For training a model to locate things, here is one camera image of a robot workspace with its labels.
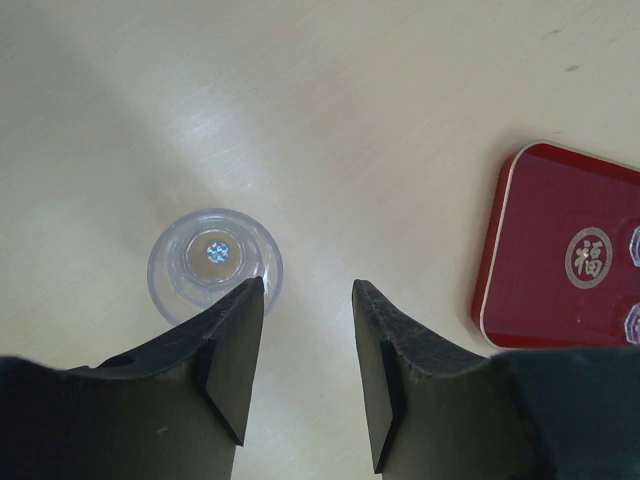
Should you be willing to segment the clear glass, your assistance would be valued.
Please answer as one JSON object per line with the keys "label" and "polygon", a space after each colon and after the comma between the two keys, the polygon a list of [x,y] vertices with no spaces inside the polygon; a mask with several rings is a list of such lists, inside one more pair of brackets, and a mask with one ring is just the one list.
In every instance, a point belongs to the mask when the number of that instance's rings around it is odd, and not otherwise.
{"label": "clear glass", "polygon": [[626,341],[632,345],[640,344],[640,304],[634,304],[624,320]]}
{"label": "clear glass", "polygon": [[640,227],[637,226],[631,235],[628,247],[630,259],[636,268],[640,267]]}
{"label": "clear glass", "polygon": [[264,313],[269,314],[283,286],[280,249],[257,220],[223,208],[176,220],[157,239],[147,266],[151,299],[173,326],[255,277],[263,280]]}

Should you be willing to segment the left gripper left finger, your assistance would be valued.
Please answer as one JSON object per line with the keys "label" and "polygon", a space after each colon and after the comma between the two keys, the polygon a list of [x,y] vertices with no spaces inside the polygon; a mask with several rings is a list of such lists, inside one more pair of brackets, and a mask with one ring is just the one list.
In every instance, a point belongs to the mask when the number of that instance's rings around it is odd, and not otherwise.
{"label": "left gripper left finger", "polygon": [[1,360],[5,479],[227,479],[245,439],[260,278],[97,367]]}

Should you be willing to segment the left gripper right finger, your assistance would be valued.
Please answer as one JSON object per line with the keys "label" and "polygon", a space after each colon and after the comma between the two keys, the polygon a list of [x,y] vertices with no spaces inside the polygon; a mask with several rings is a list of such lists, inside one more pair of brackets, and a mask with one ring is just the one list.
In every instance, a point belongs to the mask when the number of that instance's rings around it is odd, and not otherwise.
{"label": "left gripper right finger", "polygon": [[385,479],[635,479],[639,351],[476,355],[352,288],[374,471]]}

